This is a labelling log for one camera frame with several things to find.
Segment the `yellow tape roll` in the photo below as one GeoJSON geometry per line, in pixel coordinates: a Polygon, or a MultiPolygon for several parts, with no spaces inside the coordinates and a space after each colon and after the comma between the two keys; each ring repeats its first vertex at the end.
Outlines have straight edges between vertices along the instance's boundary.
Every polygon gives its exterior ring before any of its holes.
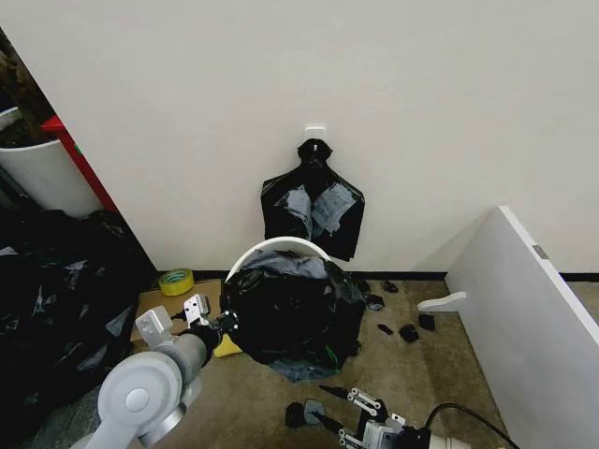
{"type": "Polygon", "coordinates": [[[194,287],[194,273],[191,269],[178,268],[160,276],[158,285],[165,297],[176,297],[194,287]]]}

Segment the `carpet floor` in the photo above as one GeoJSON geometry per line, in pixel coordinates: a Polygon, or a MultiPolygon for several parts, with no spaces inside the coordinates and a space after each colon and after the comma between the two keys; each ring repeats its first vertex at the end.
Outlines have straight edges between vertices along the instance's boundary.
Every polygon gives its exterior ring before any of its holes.
{"type": "MultiPolygon", "coordinates": [[[[390,412],[421,427],[440,402],[458,402],[503,427],[475,353],[456,313],[435,313],[436,330],[417,325],[416,304],[443,297],[443,282],[395,282],[399,292],[387,293],[381,282],[369,282],[386,306],[364,315],[359,334],[361,350],[349,358],[342,372],[330,379],[290,383],[249,356],[213,359],[202,371],[203,391],[183,421],[156,448],[234,449],[334,448],[338,438],[323,427],[285,427],[285,407],[313,398],[322,402],[331,417],[354,429],[359,410],[349,402],[327,395],[319,384],[358,387],[381,398],[390,412]],[[398,330],[413,323],[419,340],[407,343],[398,330]],[[377,325],[394,333],[387,335],[377,325]]],[[[595,319],[599,316],[599,284],[575,282],[573,290],[595,319]]],[[[66,449],[97,427],[95,402],[99,388],[77,402],[55,411],[37,435],[21,449],[66,449]]],[[[442,436],[469,442],[474,449],[505,446],[474,419],[443,411],[432,425],[442,436]]]]}

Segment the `black plastic bag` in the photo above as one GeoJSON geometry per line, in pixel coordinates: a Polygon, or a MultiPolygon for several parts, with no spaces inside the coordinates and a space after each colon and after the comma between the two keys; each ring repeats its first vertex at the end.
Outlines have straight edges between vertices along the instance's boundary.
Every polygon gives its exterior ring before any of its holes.
{"type": "Polygon", "coordinates": [[[245,353],[295,382],[339,372],[355,351],[364,297],[332,262],[264,251],[225,283],[221,310],[237,314],[229,335],[245,353]]]}
{"type": "Polygon", "coordinates": [[[0,215],[0,393],[5,437],[102,382],[129,350],[138,295],[155,273],[123,218],[59,210],[0,215]]]}
{"type": "Polygon", "coordinates": [[[327,165],[331,153],[323,140],[308,139],[298,148],[299,167],[264,181],[264,237],[300,237],[328,255],[349,260],[356,252],[366,203],[360,190],[327,165]]]}

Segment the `electrical cord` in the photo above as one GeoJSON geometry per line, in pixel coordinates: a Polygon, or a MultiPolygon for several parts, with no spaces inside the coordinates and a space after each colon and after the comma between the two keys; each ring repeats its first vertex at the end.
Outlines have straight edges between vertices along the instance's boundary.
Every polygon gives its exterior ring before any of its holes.
{"type": "Polygon", "coordinates": [[[452,402],[445,402],[443,404],[439,404],[434,409],[432,409],[431,414],[429,414],[429,417],[427,418],[427,421],[424,424],[424,428],[430,429],[431,428],[431,424],[432,424],[432,420],[437,415],[437,413],[439,413],[443,409],[456,409],[456,410],[460,410],[461,412],[464,412],[464,413],[467,413],[467,414],[473,416],[478,421],[480,421],[485,426],[487,426],[492,431],[494,431],[497,435],[499,435],[505,442],[507,442],[508,444],[510,444],[514,449],[520,449],[517,444],[515,444],[514,442],[512,442],[512,440],[507,435],[505,435],[500,429],[498,429],[495,425],[493,425],[493,423],[491,423],[491,421],[489,421],[487,418],[481,416],[477,412],[474,412],[474,411],[470,410],[467,407],[464,407],[463,405],[454,404],[452,402]]]}

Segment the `white panel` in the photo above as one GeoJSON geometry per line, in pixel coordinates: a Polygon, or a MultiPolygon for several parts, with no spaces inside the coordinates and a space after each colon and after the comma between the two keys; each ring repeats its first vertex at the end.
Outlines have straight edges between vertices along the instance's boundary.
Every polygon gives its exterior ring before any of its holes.
{"type": "Polygon", "coordinates": [[[261,241],[261,182],[318,123],[366,196],[348,268],[447,270],[505,202],[560,270],[599,271],[596,0],[0,4],[160,269],[261,241]]]}
{"type": "Polygon", "coordinates": [[[599,327],[508,207],[446,276],[505,425],[528,449],[599,447],[599,327]]]}

